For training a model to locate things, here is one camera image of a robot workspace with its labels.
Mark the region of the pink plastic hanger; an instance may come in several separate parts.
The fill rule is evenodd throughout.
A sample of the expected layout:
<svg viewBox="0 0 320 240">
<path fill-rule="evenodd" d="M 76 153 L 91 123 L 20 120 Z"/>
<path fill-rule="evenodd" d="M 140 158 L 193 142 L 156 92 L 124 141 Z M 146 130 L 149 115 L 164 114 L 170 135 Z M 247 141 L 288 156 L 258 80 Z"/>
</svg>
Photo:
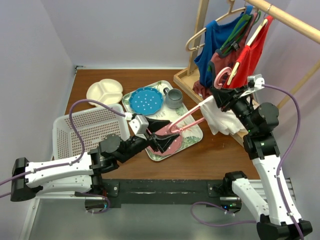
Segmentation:
<svg viewBox="0 0 320 240">
<path fill-rule="evenodd" d="M 171 123 L 169 125 L 168 130 L 170 130 L 172 127 L 175 127 L 175 126 L 178 127 L 178 130 L 174 130 L 174 131 L 172 131 L 172 133 L 177 133 L 177 132 L 182 133 L 184 130 L 206 121 L 205 118 L 202 116 L 202 118 L 195 120 L 191 123 L 186 123 L 185 125 L 180 125 L 181 122 L 183 122 L 188 117 L 191 117 L 193 113 L 200 110 L 199 103 L 204 101 L 200 96 L 193 94 L 191 87 L 183 80 L 183 78 L 185 78 L 187 76 L 187 72 L 188 72 L 187 69 L 181 70 L 180 72 L 178 72 L 177 74 L 174 75 L 173 80 L 184 92 L 187 93 L 187 95 L 189 97 L 191 97 L 195 101 L 198 101 L 198 104 L 195 107 L 191 108 L 189 111 L 187 111 L 185 114 L 183 114 L 181 117 L 179 117 L 177 120 L 175 120 L 173 123 Z"/>
</svg>

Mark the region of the white tank top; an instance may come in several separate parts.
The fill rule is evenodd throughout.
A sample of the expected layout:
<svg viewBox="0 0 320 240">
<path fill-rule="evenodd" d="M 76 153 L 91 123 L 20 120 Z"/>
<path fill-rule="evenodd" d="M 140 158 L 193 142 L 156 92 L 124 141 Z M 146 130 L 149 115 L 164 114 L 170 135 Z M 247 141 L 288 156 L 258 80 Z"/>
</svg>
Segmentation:
<svg viewBox="0 0 320 240">
<path fill-rule="evenodd" d="M 212 95 L 207 97 L 198 105 L 202 116 L 206 120 L 213 135 L 216 135 L 217 133 L 222 133 L 223 135 L 234 135 L 238 132 L 246 131 L 243 124 L 231 110 L 223 112 L 217 107 L 216 101 Z"/>
</svg>

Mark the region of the red tank top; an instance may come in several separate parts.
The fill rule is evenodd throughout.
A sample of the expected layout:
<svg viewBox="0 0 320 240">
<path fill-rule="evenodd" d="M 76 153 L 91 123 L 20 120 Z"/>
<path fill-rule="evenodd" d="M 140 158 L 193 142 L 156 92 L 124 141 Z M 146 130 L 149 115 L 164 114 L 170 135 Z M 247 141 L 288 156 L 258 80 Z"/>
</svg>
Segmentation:
<svg viewBox="0 0 320 240">
<path fill-rule="evenodd" d="M 245 45 L 244 49 L 236 60 L 240 63 L 240 65 L 237 69 L 236 75 L 231 81 L 231 84 L 227 85 L 226 81 L 226 83 L 223 85 L 223 88 L 234 89 L 243 87 L 248 84 L 247 77 L 253 75 L 257 67 L 257 64 L 263 52 L 267 33 L 269 31 L 271 23 L 274 20 L 274 18 L 270 15 L 266 18 L 268 20 L 268 23 L 259 32 L 255 40 L 252 42 L 251 46 Z"/>
</svg>

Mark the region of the cream wooden hanger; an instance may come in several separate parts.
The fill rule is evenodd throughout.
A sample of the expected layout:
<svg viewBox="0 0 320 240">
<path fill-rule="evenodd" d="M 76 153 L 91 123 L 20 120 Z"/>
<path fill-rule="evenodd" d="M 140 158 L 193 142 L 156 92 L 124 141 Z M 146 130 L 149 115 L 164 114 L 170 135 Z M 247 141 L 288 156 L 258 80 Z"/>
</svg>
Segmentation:
<svg viewBox="0 0 320 240">
<path fill-rule="evenodd" d="M 253 43 L 253 41 L 256 39 L 256 37 L 258 36 L 259 32 L 263 29 L 263 27 L 268 23 L 268 19 L 265 18 L 261 24 L 257 27 L 257 29 L 255 30 L 255 32 L 253 33 L 253 35 L 251 36 L 251 38 L 248 40 L 246 47 L 247 46 L 251 46 L 251 44 Z M 234 67 L 229 75 L 229 78 L 227 80 L 227 85 L 229 86 L 234 78 L 234 76 L 237 73 L 238 67 L 239 67 L 240 63 L 238 61 L 235 62 Z"/>
</svg>

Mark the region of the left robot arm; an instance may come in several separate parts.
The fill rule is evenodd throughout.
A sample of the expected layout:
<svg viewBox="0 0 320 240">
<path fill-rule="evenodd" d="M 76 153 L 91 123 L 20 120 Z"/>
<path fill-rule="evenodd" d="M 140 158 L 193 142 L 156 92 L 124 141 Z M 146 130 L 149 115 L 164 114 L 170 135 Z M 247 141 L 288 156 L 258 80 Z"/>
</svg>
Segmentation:
<svg viewBox="0 0 320 240">
<path fill-rule="evenodd" d="M 148 118 L 145 123 L 137 119 L 129 122 L 134 132 L 127 140 L 116 134 L 108 134 L 98 146 L 77 156 L 46 162 L 31 162 L 25 157 L 15 160 L 12 168 L 10 200 L 23 202 L 43 193 L 45 184 L 57 187 L 57 180 L 89 176 L 86 191 L 92 196 L 99 196 L 104 190 L 101 175 L 119 168 L 146 148 L 164 153 L 177 142 L 178 132 L 166 131 L 164 135 L 156 132 L 170 125 L 168 120 Z"/>
</svg>

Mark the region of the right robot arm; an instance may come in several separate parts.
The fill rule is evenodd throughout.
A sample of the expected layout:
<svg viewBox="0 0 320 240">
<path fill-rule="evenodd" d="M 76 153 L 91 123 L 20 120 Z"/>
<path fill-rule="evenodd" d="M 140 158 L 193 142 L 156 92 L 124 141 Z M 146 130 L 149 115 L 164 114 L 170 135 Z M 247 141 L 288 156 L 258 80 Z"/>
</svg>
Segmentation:
<svg viewBox="0 0 320 240">
<path fill-rule="evenodd" d="M 247 101 L 247 87 L 210 89 L 221 111 L 231 110 L 247 130 L 243 146 L 260 177 L 265 198 L 251 187 L 242 171 L 229 172 L 223 192 L 237 195 L 255 219 L 261 240 L 303 240 L 313 231 L 295 206 L 282 172 L 282 159 L 273 130 L 279 124 L 279 109 L 270 102 L 257 108 Z"/>
</svg>

